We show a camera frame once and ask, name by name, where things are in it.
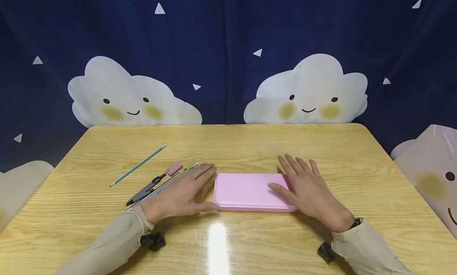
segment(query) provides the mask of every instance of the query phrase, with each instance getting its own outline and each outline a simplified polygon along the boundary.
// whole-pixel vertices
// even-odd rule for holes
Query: wooden table
[[[109,184],[164,143],[162,152]],[[219,172],[276,173],[277,154],[319,165],[331,191],[367,218],[415,274],[455,274],[457,242],[365,127],[195,125],[93,127],[0,234],[0,274],[53,274],[174,161]],[[213,199],[210,181],[199,200]],[[219,212],[157,225],[167,245],[141,248],[115,274],[344,274],[316,254],[327,230],[296,212]]]

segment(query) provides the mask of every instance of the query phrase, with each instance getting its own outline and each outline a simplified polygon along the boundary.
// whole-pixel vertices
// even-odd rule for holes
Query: pink eraser
[[[181,170],[182,164],[180,161],[174,162],[171,164],[171,166],[168,167],[168,169],[165,170],[165,172],[171,177],[173,176],[176,172]]]

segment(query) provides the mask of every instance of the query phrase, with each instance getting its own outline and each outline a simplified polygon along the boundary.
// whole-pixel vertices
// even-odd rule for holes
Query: left hand
[[[152,224],[167,218],[181,215],[194,215],[217,209],[211,202],[196,203],[195,194],[216,173],[214,164],[200,164],[173,180],[160,193],[140,204],[141,209]]]

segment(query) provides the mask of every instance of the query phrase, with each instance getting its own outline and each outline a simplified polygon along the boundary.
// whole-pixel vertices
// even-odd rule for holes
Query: beige sleeve
[[[343,233],[332,233],[332,249],[358,275],[412,274],[366,220]]]
[[[142,235],[153,230],[140,206],[123,212],[88,247],[67,262],[57,275],[106,275],[127,262],[140,247]]]

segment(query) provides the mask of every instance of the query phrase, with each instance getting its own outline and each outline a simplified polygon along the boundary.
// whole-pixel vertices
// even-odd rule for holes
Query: right hand
[[[288,154],[285,157],[287,161],[282,156],[278,156],[278,160],[295,193],[275,183],[269,183],[268,187],[281,194],[304,214],[321,221],[333,232],[342,233],[348,230],[355,217],[332,195],[315,161],[309,160],[310,169],[301,158],[297,157],[295,161]]]
[[[152,224],[167,217],[194,215],[217,209],[212,202],[196,203],[195,194],[216,173],[214,164],[200,164],[179,176],[163,190],[141,203],[141,208]]]

